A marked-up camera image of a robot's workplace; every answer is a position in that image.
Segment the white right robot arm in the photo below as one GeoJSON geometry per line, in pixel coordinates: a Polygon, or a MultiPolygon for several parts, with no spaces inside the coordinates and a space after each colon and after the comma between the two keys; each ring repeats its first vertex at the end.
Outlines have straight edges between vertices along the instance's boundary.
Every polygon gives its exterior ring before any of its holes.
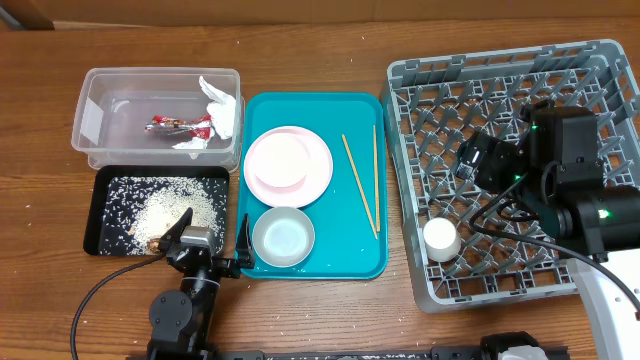
{"type": "Polygon", "coordinates": [[[455,175],[493,199],[469,219],[477,233],[551,249],[568,261],[601,359],[639,356],[639,190],[608,187],[597,117],[551,100],[522,106],[528,131],[509,143],[474,132],[455,175]]]}

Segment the white napkin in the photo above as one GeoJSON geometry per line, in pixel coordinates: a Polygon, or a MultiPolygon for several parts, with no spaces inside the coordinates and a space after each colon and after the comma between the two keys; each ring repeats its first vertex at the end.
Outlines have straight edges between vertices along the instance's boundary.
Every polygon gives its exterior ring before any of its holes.
{"type": "Polygon", "coordinates": [[[208,83],[203,76],[199,77],[198,82],[202,92],[210,99],[206,106],[207,114],[185,124],[182,131],[187,132],[191,139],[173,145],[173,149],[206,149],[215,136],[228,140],[234,134],[236,99],[208,83]]]}

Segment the grey bowl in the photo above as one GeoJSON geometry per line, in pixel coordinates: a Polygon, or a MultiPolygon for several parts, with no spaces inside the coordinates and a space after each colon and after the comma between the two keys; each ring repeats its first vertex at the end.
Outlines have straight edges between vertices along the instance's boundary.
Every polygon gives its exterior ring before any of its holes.
{"type": "Polygon", "coordinates": [[[276,207],[257,220],[252,233],[255,253],[266,264],[277,268],[303,262],[315,244],[315,229],[299,209],[276,207]]]}

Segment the red snack wrapper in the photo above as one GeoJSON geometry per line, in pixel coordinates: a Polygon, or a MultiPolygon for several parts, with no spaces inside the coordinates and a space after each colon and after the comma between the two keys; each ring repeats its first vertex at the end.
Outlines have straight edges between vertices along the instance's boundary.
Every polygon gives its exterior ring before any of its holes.
{"type": "Polygon", "coordinates": [[[144,126],[144,130],[146,132],[165,135],[188,133],[192,137],[204,140],[208,140],[215,135],[210,115],[205,115],[189,121],[156,115],[144,126]]]}

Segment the white paper cup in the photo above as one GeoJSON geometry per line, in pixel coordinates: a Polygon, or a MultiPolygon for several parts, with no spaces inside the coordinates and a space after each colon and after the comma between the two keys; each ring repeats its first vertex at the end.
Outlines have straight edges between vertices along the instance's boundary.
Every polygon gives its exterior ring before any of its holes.
{"type": "Polygon", "coordinates": [[[446,218],[429,220],[422,230],[427,256],[432,261],[447,262],[461,249],[461,237],[454,224],[446,218]]]}

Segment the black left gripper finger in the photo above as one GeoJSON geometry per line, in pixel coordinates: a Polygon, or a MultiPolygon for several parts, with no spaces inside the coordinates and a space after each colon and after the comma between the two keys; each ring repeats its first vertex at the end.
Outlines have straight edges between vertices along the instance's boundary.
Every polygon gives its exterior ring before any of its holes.
{"type": "Polygon", "coordinates": [[[174,242],[180,241],[180,236],[184,230],[191,225],[193,209],[188,208],[179,220],[158,240],[158,250],[167,252],[174,242]]]}
{"type": "Polygon", "coordinates": [[[236,237],[236,260],[241,269],[253,269],[255,266],[255,253],[250,234],[250,219],[244,214],[240,224],[240,230],[236,237]]]}

